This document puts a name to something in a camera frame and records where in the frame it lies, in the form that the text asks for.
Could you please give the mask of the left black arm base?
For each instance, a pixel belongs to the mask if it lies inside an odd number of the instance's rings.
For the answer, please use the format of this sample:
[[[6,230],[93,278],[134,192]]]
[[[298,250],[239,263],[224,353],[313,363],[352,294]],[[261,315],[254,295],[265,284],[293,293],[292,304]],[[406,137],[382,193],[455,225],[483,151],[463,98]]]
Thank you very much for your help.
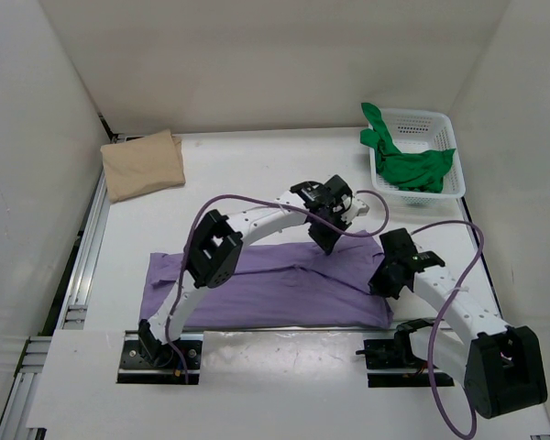
[[[181,351],[184,361],[176,351],[164,345],[160,352],[150,357],[138,339],[136,332],[124,335],[119,358],[116,382],[144,385],[197,385],[200,379],[204,336],[185,334],[173,344]]]

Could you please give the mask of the beige t shirt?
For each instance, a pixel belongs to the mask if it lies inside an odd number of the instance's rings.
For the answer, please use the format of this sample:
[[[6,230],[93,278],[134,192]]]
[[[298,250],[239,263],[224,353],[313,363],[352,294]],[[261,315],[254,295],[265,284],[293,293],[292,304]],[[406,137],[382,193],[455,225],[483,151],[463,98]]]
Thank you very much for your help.
[[[104,145],[100,151],[111,204],[186,183],[182,139],[169,129]]]

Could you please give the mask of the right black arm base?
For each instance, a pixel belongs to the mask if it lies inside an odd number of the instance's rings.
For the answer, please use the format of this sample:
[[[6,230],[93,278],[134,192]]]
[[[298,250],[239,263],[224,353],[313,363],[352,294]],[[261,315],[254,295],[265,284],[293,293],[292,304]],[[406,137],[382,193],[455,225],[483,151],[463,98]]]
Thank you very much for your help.
[[[433,319],[399,324],[392,338],[369,338],[355,355],[365,360],[370,389],[430,388],[427,360],[412,352],[409,336],[430,330]]]

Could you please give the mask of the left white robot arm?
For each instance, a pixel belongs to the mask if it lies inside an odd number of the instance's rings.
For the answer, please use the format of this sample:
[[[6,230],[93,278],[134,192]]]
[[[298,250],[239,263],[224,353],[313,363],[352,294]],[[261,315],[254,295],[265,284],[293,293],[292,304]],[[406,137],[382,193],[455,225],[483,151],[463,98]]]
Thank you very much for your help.
[[[369,208],[339,176],[304,181],[274,201],[250,200],[250,208],[222,214],[207,203],[194,217],[179,255],[149,258],[137,324],[140,355],[165,365],[183,355],[180,339],[203,298],[234,276],[241,254],[263,238],[307,226],[317,248],[329,255],[353,221]]]

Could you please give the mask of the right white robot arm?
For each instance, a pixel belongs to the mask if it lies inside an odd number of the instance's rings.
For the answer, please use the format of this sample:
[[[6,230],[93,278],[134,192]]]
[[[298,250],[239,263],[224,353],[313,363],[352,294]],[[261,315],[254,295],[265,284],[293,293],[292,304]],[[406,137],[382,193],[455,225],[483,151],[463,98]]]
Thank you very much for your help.
[[[528,326],[514,327],[485,309],[469,292],[457,290],[456,279],[433,251],[420,251],[406,229],[381,235],[384,258],[372,276],[372,292],[398,298],[407,289],[429,303],[452,333],[432,330],[419,318],[399,324],[390,347],[369,357],[377,369],[427,362],[457,382],[471,407],[491,419],[546,402],[541,349]]]

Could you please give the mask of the purple t shirt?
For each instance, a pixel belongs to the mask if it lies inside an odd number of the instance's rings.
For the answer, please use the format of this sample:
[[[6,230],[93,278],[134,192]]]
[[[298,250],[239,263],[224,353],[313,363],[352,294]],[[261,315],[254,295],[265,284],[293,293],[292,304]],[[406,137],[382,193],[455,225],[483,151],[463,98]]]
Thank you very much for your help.
[[[241,253],[233,277],[207,293],[186,326],[388,328],[389,304],[369,291],[382,261],[372,237],[343,236],[331,255],[310,242],[251,246]]]

